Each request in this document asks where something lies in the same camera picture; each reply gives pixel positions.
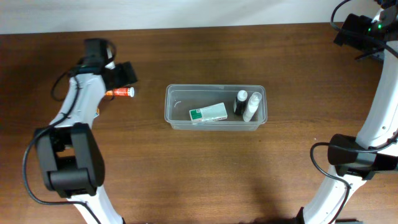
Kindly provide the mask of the orange tube white cap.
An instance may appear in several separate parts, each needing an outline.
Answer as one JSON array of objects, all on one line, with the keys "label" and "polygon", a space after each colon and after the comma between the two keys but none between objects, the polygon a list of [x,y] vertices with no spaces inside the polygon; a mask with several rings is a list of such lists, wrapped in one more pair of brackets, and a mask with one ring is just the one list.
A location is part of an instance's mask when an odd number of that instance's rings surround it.
[{"label": "orange tube white cap", "polygon": [[135,89],[133,87],[117,88],[105,93],[106,96],[129,96],[134,97]]}]

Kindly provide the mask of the white spray bottle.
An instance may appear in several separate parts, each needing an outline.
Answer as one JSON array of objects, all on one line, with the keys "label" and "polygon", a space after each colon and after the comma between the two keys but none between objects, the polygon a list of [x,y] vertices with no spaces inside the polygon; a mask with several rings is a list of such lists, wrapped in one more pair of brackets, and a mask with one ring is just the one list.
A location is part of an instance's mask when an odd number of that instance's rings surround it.
[{"label": "white spray bottle", "polygon": [[245,122],[250,122],[250,120],[254,116],[254,113],[257,111],[261,100],[262,100],[262,95],[259,92],[254,92],[251,95],[246,105],[246,109],[243,113],[243,120]]}]

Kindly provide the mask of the white green medicine box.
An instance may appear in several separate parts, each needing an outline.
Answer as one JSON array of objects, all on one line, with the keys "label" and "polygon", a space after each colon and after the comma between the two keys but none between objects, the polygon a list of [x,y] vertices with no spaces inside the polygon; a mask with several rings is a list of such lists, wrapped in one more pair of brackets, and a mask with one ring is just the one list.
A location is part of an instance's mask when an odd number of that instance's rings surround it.
[{"label": "white green medicine box", "polygon": [[189,115],[193,122],[220,121],[228,118],[224,103],[190,110]]}]

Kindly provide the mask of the dark bottle white cap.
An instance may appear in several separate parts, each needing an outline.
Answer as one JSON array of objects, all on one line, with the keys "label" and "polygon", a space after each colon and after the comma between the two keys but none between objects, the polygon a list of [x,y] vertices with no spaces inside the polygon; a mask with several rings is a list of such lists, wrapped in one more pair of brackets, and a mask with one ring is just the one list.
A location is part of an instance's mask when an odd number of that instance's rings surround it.
[{"label": "dark bottle white cap", "polygon": [[234,114],[237,116],[241,116],[244,113],[247,104],[248,93],[245,90],[240,90],[235,97],[234,101]]}]

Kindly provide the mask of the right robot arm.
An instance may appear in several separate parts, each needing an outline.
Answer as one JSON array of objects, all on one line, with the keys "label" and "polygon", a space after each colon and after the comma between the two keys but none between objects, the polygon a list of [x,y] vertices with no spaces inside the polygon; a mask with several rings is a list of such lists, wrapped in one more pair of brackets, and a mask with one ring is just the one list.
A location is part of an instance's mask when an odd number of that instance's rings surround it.
[{"label": "right robot arm", "polygon": [[383,68],[368,117],[357,136],[335,134],[310,148],[315,168],[325,176],[318,192],[293,223],[336,223],[348,200],[377,173],[397,171],[397,1],[378,1],[375,17],[349,14],[334,43],[382,54]]}]

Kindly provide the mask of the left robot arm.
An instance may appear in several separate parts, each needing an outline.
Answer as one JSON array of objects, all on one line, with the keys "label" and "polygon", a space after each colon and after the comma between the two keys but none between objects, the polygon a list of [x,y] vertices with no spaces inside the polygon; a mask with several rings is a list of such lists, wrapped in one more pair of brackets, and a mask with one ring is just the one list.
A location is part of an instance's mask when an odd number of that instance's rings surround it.
[{"label": "left robot arm", "polygon": [[107,91],[137,82],[130,62],[115,63],[116,47],[106,39],[86,39],[85,54],[64,74],[69,88],[56,117],[34,137],[22,159],[35,148],[44,185],[58,193],[59,205],[74,205],[87,223],[124,223],[104,189],[105,164],[91,131],[95,113]]}]

